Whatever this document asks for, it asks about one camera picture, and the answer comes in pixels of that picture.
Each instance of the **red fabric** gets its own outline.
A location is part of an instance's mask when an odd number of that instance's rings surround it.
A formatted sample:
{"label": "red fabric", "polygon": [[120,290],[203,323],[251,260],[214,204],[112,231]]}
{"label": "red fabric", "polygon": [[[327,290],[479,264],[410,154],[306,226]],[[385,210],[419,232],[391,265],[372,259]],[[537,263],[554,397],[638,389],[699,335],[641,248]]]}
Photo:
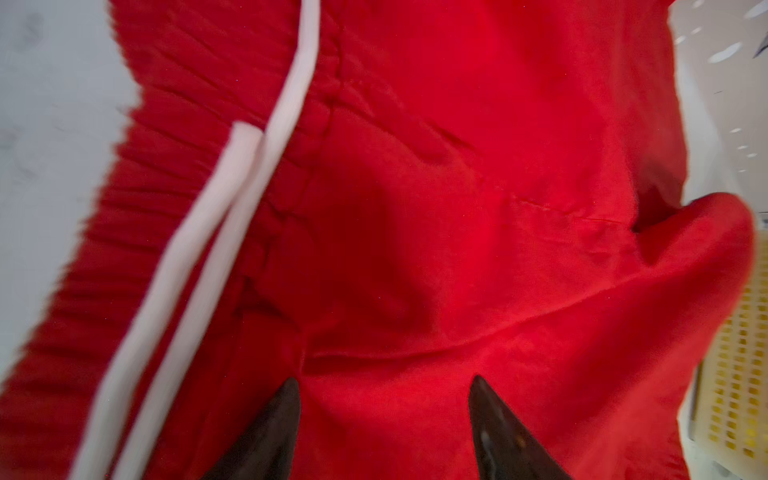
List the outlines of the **red fabric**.
{"label": "red fabric", "polygon": [[[199,478],[287,376],[293,478],[476,478],[476,373],[577,480],[687,477],[675,412],[753,238],[735,197],[680,208],[668,4],[446,3],[323,0],[298,128],[145,478]],[[65,477],[169,236],[296,44],[295,1],[113,4],[142,103],[0,398],[3,478]]]}

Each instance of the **white drawstring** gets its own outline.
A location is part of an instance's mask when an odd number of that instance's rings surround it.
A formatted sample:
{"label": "white drawstring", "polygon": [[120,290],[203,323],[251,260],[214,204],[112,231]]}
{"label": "white drawstring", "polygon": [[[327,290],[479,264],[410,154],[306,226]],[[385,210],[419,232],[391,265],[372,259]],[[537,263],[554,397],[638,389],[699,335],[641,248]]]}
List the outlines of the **white drawstring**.
{"label": "white drawstring", "polygon": [[131,328],[101,380],[70,480],[102,480],[107,474],[141,373],[190,271],[243,184],[261,138],[258,128],[235,123],[213,175],[170,238]]}
{"label": "white drawstring", "polygon": [[319,48],[319,0],[302,0],[299,41],[286,83],[266,124],[258,161],[235,198],[203,267],[141,411],[114,470],[114,480],[139,480],[184,375],[203,339],[240,245],[278,161],[283,156],[315,71]]}
{"label": "white drawstring", "polygon": [[[245,184],[234,198],[234,204],[208,255],[200,279],[181,317],[180,324],[166,356],[144,399],[131,434],[128,436],[124,451],[115,468],[114,478],[116,480],[138,480],[143,474],[157,437],[162,430],[168,410],[205,334],[211,315],[216,308],[224,284],[237,257],[237,252],[240,250],[253,213],[275,171],[278,161],[283,156],[288,140],[299,119],[317,61],[319,17],[319,0],[302,0],[298,47],[286,83],[267,122],[263,139],[261,139],[261,142],[257,140],[250,145],[253,150],[256,150],[258,146],[256,154],[250,155],[250,158],[255,157],[256,160],[250,168]],[[235,131],[239,125],[241,124],[236,124],[233,128],[233,136],[230,139],[230,143],[234,142]],[[224,163],[226,153],[227,150],[224,151],[219,167]],[[214,178],[215,174],[209,184],[213,183]],[[207,190],[208,186],[206,186],[200,199],[202,199]],[[236,191],[237,187],[233,187],[232,190],[227,191],[223,196],[228,200],[232,200]],[[182,227],[192,217],[194,211],[193,207],[190,216],[184,221]],[[174,234],[174,239],[180,237],[181,231],[182,228]],[[210,237],[210,232],[204,239],[207,240],[208,237]],[[169,243],[167,252],[164,254],[164,258],[170,254],[173,246],[172,240]],[[201,250],[202,246],[197,251],[195,259],[200,255]],[[186,280],[190,269],[191,265],[186,270],[183,280]],[[153,285],[159,281],[157,278],[160,271],[161,269],[158,268],[155,279],[153,279]],[[134,319],[131,332],[123,341],[123,344],[121,344],[121,348],[118,350],[118,354],[115,356],[111,368],[101,384],[97,402],[91,410],[86,437],[78,453],[76,463],[71,470],[70,480],[95,480],[96,478],[103,478],[107,474],[109,463],[114,455],[115,446],[125,422],[127,408],[130,405],[136,382],[144,370],[149,356],[157,346],[157,341],[159,341],[167,325],[167,318],[177,301],[178,292],[184,285],[183,280],[172,280],[180,283],[180,286],[175,296],[173,296],[172,304],[168,308],[162,324],[160,326],[150,325],[147,327],[145,325],[147,322],[142,322],[142,329],[151,331],[135,333],[134,330],[140,325],[137,321],[139,316],[137,316]],[[123,361],[128,359],[133,362],[135,358],[131,356],[135,355],[136,352],[140,353],[139,362],[126,368]],[[115,399],[115,395],[118,394],[121,395],[120,405],[109,405],[111,398]]]}

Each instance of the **drawstring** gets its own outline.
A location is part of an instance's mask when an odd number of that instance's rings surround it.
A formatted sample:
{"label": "drawstring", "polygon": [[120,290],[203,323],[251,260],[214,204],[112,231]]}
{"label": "drawstring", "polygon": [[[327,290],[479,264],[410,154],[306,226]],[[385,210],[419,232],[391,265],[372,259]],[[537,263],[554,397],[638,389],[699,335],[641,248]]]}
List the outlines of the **drawstring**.
{"label": "drawstring", "polygon": [[248,124],[233,126],[213,175],[170,238],[147,295],[101,380],[70,480],[102,480],[112,463],[136,384],[174,311],[203,248],[240,189],[262,137]]}
{"label": "drawstring", "polygon": [[[223,210],[233,200],[232,207],[214,241],[200,279],[192,292],[174,338],[153,379],[115,467],[116,480],[141,478],[168,410],[200,345],[224,284],[230,275],[253,213],[296,127],[317,62],[319,24],[319,0],[302,0],[296,54],[283,90],[266,124],[264,136],[260,138],[256,133],[258,129],[250,125],[236,123],[233,126],[230,143],[222,154],[220,164],[204,188],[200,199],[195,202],[192,211],[169,243],[153,278],[149,294],[99,387],[84,441],[69,476],[70,480],[101,480],[108,473],[137,381],[167,326],[168,318],[194,261],[200,256]],[[224,187],[221,187],[220,182],[217,187],[230,188],[230,190],[214,190],[211,184],[214,183],[218,171],[223,168],[227,152],[230,148],[234,150],[235,145],[241,156],[238,164],[240,166],[239,182],[237,184],[230,182]],[[250,166],[250,169],[243,170],[244,164]],[[247,171],[247,178],[241,187],[240,183],[246,177]],[[209,191],[209,196],[221,195],[219,200],[222,204],[226,201],[223,207],[216,204],[220,207],[219,210],[210,212],[209,221],[213,221],[214,214],[221,210],[210,231],[201,227],[188,227],[185,230],[184,227],[190,223],[196,212],[195,207],[202,203],[204,197],[207,198],[206,193]],[[187,248],[187,243],[191,243],[195,248]],[[174,248],[186,250],[178,252],[174,251]],[[181,266],[172,263],[165,271],[163,270],[164,261],[172,254],[175,257],[183,257],[186,263],[177,260]],[[165,287],[161,282],[168,282],[171,286]],[[152,310],[141,316],[146,310],[145,307],[148,309],[147,304],[150,300],[157,302],[159,294],[154,292],[153,295],[153,287],[167,294],[166,303],[170,306],[164,304],[154,306]]]}

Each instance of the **yellow plastic crate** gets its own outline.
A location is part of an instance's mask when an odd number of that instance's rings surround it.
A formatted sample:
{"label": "yellow plastic crate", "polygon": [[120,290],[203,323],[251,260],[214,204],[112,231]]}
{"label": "yellow plastic crate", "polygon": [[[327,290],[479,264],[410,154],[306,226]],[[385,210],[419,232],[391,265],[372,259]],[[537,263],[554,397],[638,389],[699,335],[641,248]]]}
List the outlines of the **yellow plastic crate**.
{"label": "yellow plastic crate", "polygon": [[768,234],[757,249],[741,301],[702,363],[692,435],[743,480],[768,478]]}

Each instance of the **white floor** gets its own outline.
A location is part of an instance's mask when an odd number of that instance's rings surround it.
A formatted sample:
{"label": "white floor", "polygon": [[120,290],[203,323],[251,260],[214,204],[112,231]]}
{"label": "white floor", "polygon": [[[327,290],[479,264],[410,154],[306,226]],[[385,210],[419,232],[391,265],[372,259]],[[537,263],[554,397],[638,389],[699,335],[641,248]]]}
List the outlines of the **white floor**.
{"label": "white floor", "polygon": [[[685,197],[738,193],[685,65],[678,89],[690,148]],[[73,254],[136,100],[104,4],[0,2],[0,378]],[[694,480],[729,478],[684,446]]]}

